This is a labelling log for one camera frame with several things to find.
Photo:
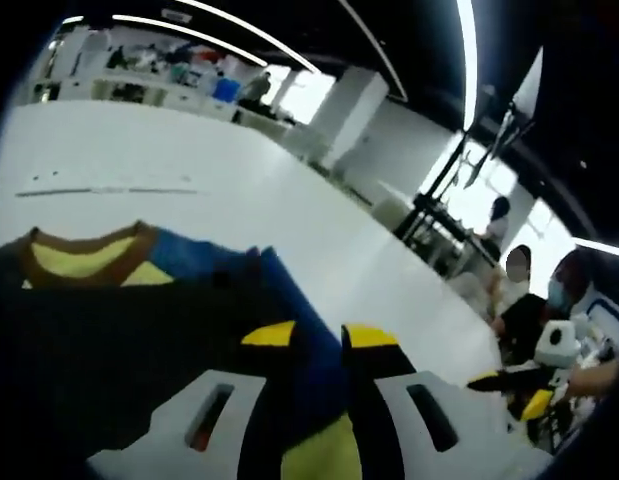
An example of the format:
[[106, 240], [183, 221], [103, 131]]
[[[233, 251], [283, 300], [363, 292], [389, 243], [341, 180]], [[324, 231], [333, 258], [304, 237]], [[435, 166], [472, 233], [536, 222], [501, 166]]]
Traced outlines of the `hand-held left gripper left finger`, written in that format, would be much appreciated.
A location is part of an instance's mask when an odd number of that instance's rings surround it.
[[208, 370], [151, 415], [148, 432], [88, 464], [102, 479], [236, 479], [264, 377]]

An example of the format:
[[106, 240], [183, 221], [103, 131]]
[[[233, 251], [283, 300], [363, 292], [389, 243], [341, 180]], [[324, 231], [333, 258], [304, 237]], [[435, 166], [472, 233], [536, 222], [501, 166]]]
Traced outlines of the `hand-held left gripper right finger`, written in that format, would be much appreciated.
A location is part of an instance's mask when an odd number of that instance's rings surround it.
[[342, 362], [366, 479], [534, 479], [550, 462], [507, 430], [503, 401], [416, 370], [379, 328], [344, 325]]

